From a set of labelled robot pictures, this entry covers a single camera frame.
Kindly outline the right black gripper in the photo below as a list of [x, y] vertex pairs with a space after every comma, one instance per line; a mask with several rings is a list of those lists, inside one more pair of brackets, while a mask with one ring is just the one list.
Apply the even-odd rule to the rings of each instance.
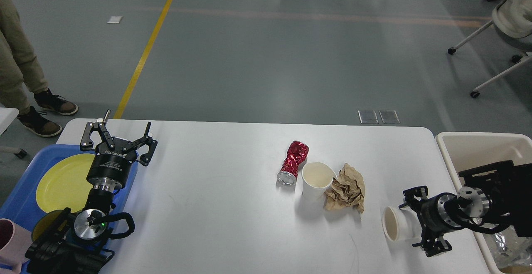
[[420, 212], [421, 217], [421, 240], [412, 244], [412, 247], [419, 247], [426, 257], [436, 257], [452, 251], [451, 244], [443, 238], [443, 235], [462, 230], [464, 227], [451, 219], [444, 204], [456, 198], [456, 195], [441, 193], [428, 198], [427, 186], [404, 190], [403, 195], [403, 203], [398, 208], [409, 207], [414, 212]]

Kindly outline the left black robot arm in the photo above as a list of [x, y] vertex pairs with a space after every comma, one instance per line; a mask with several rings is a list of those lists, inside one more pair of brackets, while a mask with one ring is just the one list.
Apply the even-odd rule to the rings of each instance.
[[106, 128], [109, 114], [88, 122], [82, 134], [80, 150], [95, 152], [85, 206], [49, 212], [38, 221], [25, 253], [29, 274], [98, 274], [115, 255], [105, 247], [108, 241], [135, 231], [133, 217], [116, 211], [114, 197], [127, 186], [133, 164], [150, 164], [158, 142], [150, 135], [151, 122], [139, 139], [112, 136]]

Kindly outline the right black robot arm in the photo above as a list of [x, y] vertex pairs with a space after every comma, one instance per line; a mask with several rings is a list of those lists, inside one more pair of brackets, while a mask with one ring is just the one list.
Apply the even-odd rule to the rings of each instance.
[[444, 235], [462, 229], [493, 235], [513, 227], [518, 237], [532, 235], [531, 164], [504, 160], [458, 175], [464, 186], [457, 194], [428, 197], [425, 185], [403, 191], [399, 208], [414, 211], [421, 228], [421, 239], [413, 247], [420, 247], [427, 257], [452, 251]]

